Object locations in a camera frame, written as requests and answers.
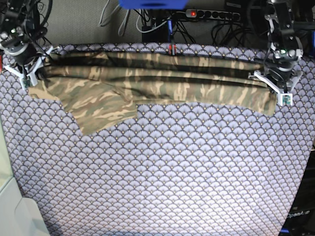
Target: black cable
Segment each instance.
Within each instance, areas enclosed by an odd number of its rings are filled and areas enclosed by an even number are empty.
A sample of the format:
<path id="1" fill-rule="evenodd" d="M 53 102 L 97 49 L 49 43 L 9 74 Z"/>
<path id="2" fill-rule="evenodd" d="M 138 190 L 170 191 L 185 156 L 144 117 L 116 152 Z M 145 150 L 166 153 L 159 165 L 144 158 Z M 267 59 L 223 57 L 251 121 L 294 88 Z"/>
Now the black cable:
<path id="1" fill-rule="evenodd" d="M 242 29 L 234 30 L 234 33 L 231 32 L 229 35 L 226 36 L 225 40 L 222 41 L 221 45 L 228 45 L 229 42 L 234 38 L 234 36 L 239 35 L 241 33 L 243 33 L 243 34 L 244 33 L 245 34 L 251 33 L 252 34 L 252 31 L 250 29 L 246 29 L 245 32 L 243 32 Z"/>
<path id="2" fill-rule="evenodd" d="M 237 37 L 237 35 L 235 34 L 235 31 L 233 29 L 233 24 L 231 27 L 231 33 L 233 34 L 234 38 L 236 39 L 236 41 L 238 42 L 237 47 L 239 47 L 239 45 L 244 46 L 244 44 L 241 42 L 241 40 Z"/>
<path id="3" fill-rule="evenodd" d="M 38 9 L 39 14 L 45 11 L 45 7 L 46 5 L 41 1 L 37 4 L 37 9 Z"/>
<path id="4" fill-rule="evenodd" d="M 243 26 L 243 30 L 242 30 L 242 32 L 243 32 L 243 34 L 242 34 L 242 36 L 241 36 L 240 40 L 242 41 L 243 45 L 245 45 L 245 41 L 246 41 L 246 39 L 247 39 L 247 37 L 246 37 L 246 30 L 245 30 L 245 26 Z"/>
<path id="5" fill-rule="evenodd" d="M 30 9 L 28 10 L 28 12 L 26 13 L 26 17 L 28 17 L 28 15 L 33 11 L 33 8 L 40 2 L 41 0 L 36 0 L 34 1 L 34 3 L 32 5 L 30 5 Z"/>
<path id="6" fill-rule="evenodd" d="M 149 13 L 144 9 L 143 10 L 144 13 L 144 18 L 146 19 L 146 16 L 149 18 L 147 22 L 150 22 L 150 20 L 152 20 L 152 17 L 149 15 Z"/>
<path id="7" fill-rule="evenodd" d="M 229 29 L 228 29 L 226 35 L 225 35 L 225 36 L 223 37 L 223 39 L 221 40 L 220 45 L 225 45 L 225 44 L 224 44 L 224 41 L 227 39 L 227 37 L 228 37 L 228 35 L 229 35 L 230 31 L 231 31 L 231 27 L 232 27 L 232 25 L 230 25 L 230 27 L 229 27 Z"/>
<path id="8" fill-rule="evenodd" d="M 178 28 L 179 28 L 179 24 L 178 24 L 178 22 L 176 22 L 176 26 L 177 26 L 177 30 L 175 30 L 175 31 L 174 31 L 174 34 L 173 34 L 173 35 L 175 35 L 175 34 L 176 34 L 176 32 L 180 32 L 180 33 L 181 33 L 181 35 L 182 35 L 182 37 L 183 37 L 183 39 L 184 39 L 184 41 L 186 42 L 186 44 L 188 44 L 188 41 L 187 41 L 187 39 L 186 39 L 186 37 L 185 37 L 185 33 L 184 33 L 184 32 L 182 32 L 182 31 L 180 31 L 180 30 L 178 30 Z"/>
<path id="9" fill-rule="evenodd" d="M 43 37 L 44 40 L 46 40 L 50 45 L 53 45 L 46 37 Z"/>
<path id="10" fill-rule="evenodd" d="M 249 42 L 250 47 L 252 48 L 252 42 L 247 38 L 246 34 L 252 34 L 254 35 L 254 33 L 252 31 L 248 31 L 244 33 L 244 40 Z"/>
<path id="11" fill-rule="evenodd" d="M 42 18 L 44 18 L 44 15 L 43 15 L 43 14 L 40 13 L 39 15 L 40 15 Z M 46 22 L 46 24 L 47 24 L 47 25 L 44 26 L 45 28 L 47 28 L 47 27 L 49 26 L 48 22 Z"/>
<path id="12" fill-rule="evenodd" d="M 186 33 L 186 35 L 188 36 L 188 38 L 191 40 L 192 43 L 196 43 L 196 40 L 188 33 L 185 25 L 183 22 L 179 22 L 178 23 L 179 26 L 181 26 L 181 28 L 184 30 L 184 32 Z"/>
<path id="13" fill-rule="evenodd" d="M 218 35 L 219 31 L 223 29 L 224 26 L 225 26 L 225 20 L 224 20 L 224 22 L 223 22 L 223 25 L 217 30 L 217 32 L 216 32 L 216 34 L 215 34 L 213 43 L 214 43 L 216 46 L 217 46 L 217 35 Z"/>
<path id="14" fill-rule="evenodd" d="M 147 22 L 149 22 L 149 21 L 146 21 L 146 18 L 145 18 L 140 12 L 138 12 L 136 9 L 134 9 L 134 11 L 135 11 L 139 16 L 141 16 L 142 24 L 145 25 L 145 26 L 147 26 Z"/>
<path id="15" fill-rule="evenodd" d="M 27 78 L 28 77 L 28 73 L 27 73 L 24 65 L 22 65 L 22 72 L 24 74 L 24 77 Z"/>
<path id="16" fill-rule="evenodd" d="M 53 0 L 49 0 L 46 16 L 44 17 L 42 23 L 39 25 L 40 28 L 44 27 L 44 25 L 48 21 L 52 8 L 53 8 Z"/>
<path id="17" fill-rule="evenodd" d="M 143 16 L 143 18 L 144 18 L 144 21 L 145 21 L 145 22 L 150 22 L 151 17 L 148 16 L 148 19 L 147 19 L 147 18 L 146 18 L 146 15 L 148 15 L 148 14 L 146 13 L 146 10 L 145 10 L 145 9 L 142 9 L 142 16 Z"/>
<path id="18" fill-rule="evenodd" d="M 213 44 L 214 45 L 216 45 L 217 43 L 215 42 L 215 36 L 214 36 L 214 30 L 216 29 L 216 28 L 218 28 L 218 27 L 221 27 L 221 26 L 224 26 L 224 25 L 227 25 L 226 23 L 225 24 L 217 24 L 217 25 L 215 25 L 215 26 L 213 26 L 212 27 L 212 30 L 211 30 L 211 37 L 212 37 L 212 42 L 213 42 Z"/>
<path id="19" fill-rule="evenodd" d="M 44 41 L 44 43 L 42 44 L 42 46 L 45 46 L 46 45 L 46 40 L 44 39 L 44 38 L 40 38 L 39 40 L 37 40 L 37 43 L 39 44 L 39 45 L 41 45 L 40 44 L 40 40 L 43 40 Z"/>
<path id="20" fill-rule="evenodd" d="M 285 82 L 284 78 L 281 76 L 281 74 L 279 74 L 277 71 L 275 71 L 272 68 L 268 68 L 268 69 L 271 70 L 272 72 L 274 72 L 276 75 L 278 75 L 279 78 L 283 81 L 283 83 L 284 83 L 284 92 L 287 93 L 287 85 L 286 85 L 286 82 Z"/>
<path id="21" fill-rule="evenodd" d="M 51 56 L 50 56 L 49 54 L 47 54 L 46 51 L 45 51 L 44 49 L 42 49 L 42 47 L 39 46 L 39 44 L 38 44 L 34 39 L 32 39 L 32 36 L 31 36 L 30 33 L 28 32 L 28 29 L 27 29 L 27 27 L 26 27 L 26 24 L 24 24 L 24 30 L 25 30 L 25 33 L 26 33 L 27 37 L 30 39 L 30 41 L 31 41 L 34 45 L 36 45 L 36 46 L 43 52 L 43 54 L 45 54 L 51 61 L 54 61 L 54 60 L 51 58 Z"/>
<path id="22" fill-rule="evenodd" d="M 270 51 L 271 51 L 271 43 L 269 43 L 268 51 L 267 51 L 267 53 L 266 53 L 266 55 L 265 55 L 265 57 L 264 57 L 264 60 L 263 60 L 263 65 L 264 65 L 264 67 L 266 66 L 266 60 L 267 60 L 268 57 L 269 57 Z"/>

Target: power cable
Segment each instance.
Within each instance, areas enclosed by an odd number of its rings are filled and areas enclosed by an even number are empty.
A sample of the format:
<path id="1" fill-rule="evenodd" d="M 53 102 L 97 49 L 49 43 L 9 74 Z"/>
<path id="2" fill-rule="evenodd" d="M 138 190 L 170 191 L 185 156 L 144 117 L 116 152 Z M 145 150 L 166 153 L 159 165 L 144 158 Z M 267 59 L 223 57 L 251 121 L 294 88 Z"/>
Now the power cable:
<path id="1" fill-rule="evenodd" d="M 30 33 L 29 33 L 29 31 L 28 31 L 28 29 L 27 29 L 27 27 L 26 27 L 26 24 L 24 24 L 24 30 L 25 30 L 25 33 L 26 33 L 27 37 L 30 39 L 30 41 L 31 41 L 35 46 L 37 46 L 37 47 L 42 51 L 43 54 L 45 54 L 47 57 L 49 57 L 49 59 L 50 59 L 51 61 L 54 61 L 54 60 L 50 57 L 50 55 L 47 54 L 46 51 L 45 51 L 44 49 L 42 49 L 42 47 L 41 47 L 34 39 L 32 39 L 32 36 L 30 35 Z"/>
<path id="2" fill-rule="evenodd" d="M 241 46 L 244 46 L 244 44 L 241 42 L 241 40 L 240 40 L 240 39 L 237 37 L 237 35 L 235 34 L 234 29 L 233 29 L 233 26 L 231 27 L 231 31 L 232 31 L 232 34 L 234 35 L 234 38 L 235 38 L 236 41 L 238 42 L 237 47 L 239 47 L 240 45 L 241 45 Z"/>
<path id="3" fill-rule="evenodd" d="M 130 13 L 131 13 L 131 11 L 128 10 L 126 15 L 125 15 L 125 18 L 124 18 L 122 24 L 119 26 L 119 29 L 118 29 L 118 36 L 119 37 L 123 37 L 124 34 L 125 34 L 125 31 L 126 31 L 126 28 L 127 28 L 127 25 L 128 25 L 128 21 L 129 21 Z"/>
<path id="4" fill-rule="evenodd" d="M 230 25 L 229 22 L 226 22 L 226 23 L 219 23 L 215 26 L 212 27 L 212 30 L 211 30 L 211 37 L 212 37 L 212 41 L 213 41 L 213 44 L 214 45 L 217 45 L 217 42 L 216 42 L 216 37 L 218 35 L 218 31 L 222 30 L 224 26 L 227 26 L 227 25 Z M 219 28 L 216 32 L 216 36 L 214 35 L 214 31 L 216 28 Z"/>
<path id="5" fill-rule="evenodd" d="M 217 45 L 217 35 L 218 35 L 219 31 L 222 30 L 225 25 L 226 25 L 226 24 L 225 24 L 225 20 L 224 20 L 222 26 L 217 30 L 217 32 L 216 32 L 216 34 L 215 34 L 215 37 L 214 37 L 214 39 L 213 39 L 213 43 L 214 43 L 215 45 Z"/>
<path id="6" fill-rule="evenodd" d="M 179 30 L 179 24 L 178 24 L 178 22 L 176 22 L 176 26 L 177 26 L 177 29 L 174 31 L 173 35 L 175 36 L 176 32 L 179 32 L 179 33 L 182 35 L 182 37 L 183 37 L 185 43 L 188 44 L 188 41 L 187 41 L 187 39 L 186 39 L 186 37 L 185 37 L 185 34 L 187 35 L 187 33 L 184 32 L 184 31 Z"/>
<path id="7" fill-rule="evenodd" d="M 139 15 L 139 16 L 141 16 L 141 18 L 142 18 L 142 22 L 144 23 L 144 25 L 146 25 L 146 23 L 147 22 L 149 22 L 150 20 L 147 20 L 146 18 L 145 18 L 145 16 L 143 15 L 143 14 L 141 14 L 139 11 L 137 11 L 136 9 L 134 9 L 134 11 Z"/>
<path id="8" fill-rule="evenodd" d="M 48 21 L 48 18 L 50 16 L 50 13 L 51 13 L 51 10 L 53 8 L 53 0 L 49 0 L 48 2 L 48 8 L 47 8 L 47 12 L 46 12 L 46 15 L 42 21 L 42 23 L 40 23 L 39 27 L 42 28 L 45 26 L 46 22 Z"/>
<path id="9" fill-rule="evenodd" d="M 98 23 L 98 26 L 100 26 L 103 22 L 103 17 L 104 17 L 104 13 L 105 13 L 105 10 L 109 4 L 109 1 L 110 0 L 107 0 L 107 3 L 105 4 L 105 6 L 103 7 L 103 10 L 102 10 L 102 13 L 101 13 L 101 16 L 100 16 L 100 19 L 99 19 L 99 23 Z"/>
<path id="10" fill-rule="evenodd" d="M 182 28 L 183 33 L 188 36 L 188 38 L 190 39 L 190 41 L 191 41 L 192 43 L 196 43 L 196 40 L 188 33 L 188 31 L 187 31 L 187 29 L 186 29 L 186 27 L 185 27 L 185 25 L 184 25 L 183 22 L 178 22 L 178 26 L 179 26 L 180 28 Z"/>
<path id="11" fill-rule="evenodd" d="M 138 19 L 137 19 L 137 21 L 136 21 L 136 28 L 137 28 L 137 30 L 138 30 L 140 33 L 150 33 L 150 32 L 153 32 L 153 31 L 155 31 L 155 30 L 161 28 L 162 26 L 164 26 L 164 25 L 167 23 L 167 20 L 165 20 L 165 21 L 162 22 L 160 25 L 158 25 L 158 26 L 156 26 L 156 27 L 154 27 L 154 28 L 152 28 L 152 29 L 150 29 L 150 30 L 142 31 L 141 29 L 139 29 L 139 25 L 138 25 L 139 20 L 140 20 L 140 15 L 138 16 Z"/>
<path id="12" fill-rule="evenodd" d="M 120 9 L 121 9 L 120 5 L 118 4 L 118 5 L 114 8 L 114 10 L 112 11 L 112 13 L 111 13 L 109 16 L 107 16 L 107 17 L 105 18 L 105 20 L 103 20 L 106 7 L 107 7 L 107 4 L 104 6 L 104 8 L 103 8 L 103 10 L 102 10 L 102 15 L 101 15 L 100 20 L 99 20 L 99 23 L 98 23 L 98 26 L 99 26 L 99 27 L 104 27 L 104 26 L 108 25 L 108 24 L 110 23 L 111 17 L 112 17 L 115 13 L 117 13 L 118 11 L 120 11 Z"/>
<path id="13" fill-rule="evenodd" d="M 243 36 L 245 36 L 245 34 L 247 34 L 247 33 L 252 33 L 250 28 L 235 29 L 235 30 L 232 31 L 231 28 L 233 27 L 233 25 L 235 25 L 235 23 L 230 25 L 230 29 L 227 32 L 225 38 L 222 40 L 221 45 L 228 45 L 229 42 L 233 38 L 235 38 L 237 35 L 239 35 L 240 33 L 242 33 Z"/>
<path id="14" fill-rule="evenodd" d="M 44 40 L 46 40 L 50 45 L 53 45 L 46 37 L 43 37 Z"/>

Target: camouflage pants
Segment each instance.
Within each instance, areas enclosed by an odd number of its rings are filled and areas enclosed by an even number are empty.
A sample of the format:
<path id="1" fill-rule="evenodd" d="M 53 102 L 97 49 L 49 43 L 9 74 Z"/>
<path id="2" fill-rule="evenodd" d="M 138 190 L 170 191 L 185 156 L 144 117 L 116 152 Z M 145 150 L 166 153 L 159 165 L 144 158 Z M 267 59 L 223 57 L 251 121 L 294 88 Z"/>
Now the camouflage pants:
<path id="1" fill-rule="evenodd" d="M 83 134 L 137 116 L 137 104 L 203 102 L 243 106 L 272 115 L 276 96 L 248 74 L 257 64 L 202 57 L 139 53 L 55 56 L 34 98 L 60 100 Z"/>

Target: patterned tablecloth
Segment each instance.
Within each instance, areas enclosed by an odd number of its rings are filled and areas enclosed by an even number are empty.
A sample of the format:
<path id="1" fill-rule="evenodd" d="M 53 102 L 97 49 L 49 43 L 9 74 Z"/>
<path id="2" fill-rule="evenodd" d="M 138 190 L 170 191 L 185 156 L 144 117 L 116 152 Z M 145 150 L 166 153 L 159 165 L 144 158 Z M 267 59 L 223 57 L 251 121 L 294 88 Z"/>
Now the patterned tablecloth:
<path id="1" fill-rule="evenodd" d="M 253 60 L 250 49 L 177 46 L 187 56 Z M 59 51 L 166 53 L 168 44 L 67 45 Z M 272 117 L 237 106 L 141 105 L 138 119 L 83 136 L 60 102 L 33 100 L 0 76 L 0 112 L 15 177 L 53 236 L 274 236 L 315 137 L 315 64 L 294 106 Z"/>

